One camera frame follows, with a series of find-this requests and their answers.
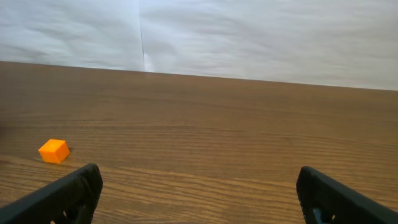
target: orange cube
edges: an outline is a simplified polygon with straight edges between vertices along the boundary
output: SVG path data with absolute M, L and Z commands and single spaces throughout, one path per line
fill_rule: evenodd
M 69 148 L 65 140 L 50 139 L 40 149 L 44 162 L 60 164 L 68 155 Z

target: tabletop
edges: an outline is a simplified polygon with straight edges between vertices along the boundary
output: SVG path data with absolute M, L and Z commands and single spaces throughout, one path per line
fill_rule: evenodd
M 398 211 L 398 92 L 0 62 L 0 206 L 90 162 L 98 224 L 304 223 L 302 166 Z

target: small orange box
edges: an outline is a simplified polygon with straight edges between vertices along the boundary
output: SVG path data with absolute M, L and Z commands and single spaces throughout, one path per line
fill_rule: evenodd
M 60 164 L 68 155 L 69 148 L 65 140 L 50 139 L 40 149 L 44 162 Z

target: cube top face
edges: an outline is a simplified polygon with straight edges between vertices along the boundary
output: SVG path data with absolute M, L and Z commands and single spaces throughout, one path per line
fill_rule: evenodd
M 40 149 L 44 162 L 60 164 L 68 155 L 69 148 L 65 140 L 50 139 Z

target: white paper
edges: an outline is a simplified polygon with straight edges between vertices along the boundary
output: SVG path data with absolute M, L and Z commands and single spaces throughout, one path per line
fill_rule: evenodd
M 398 90 L 396 0 L 142 0 L 145 70 Z
M 0 60 L 141 71 L 138 0 L 2 0 Z

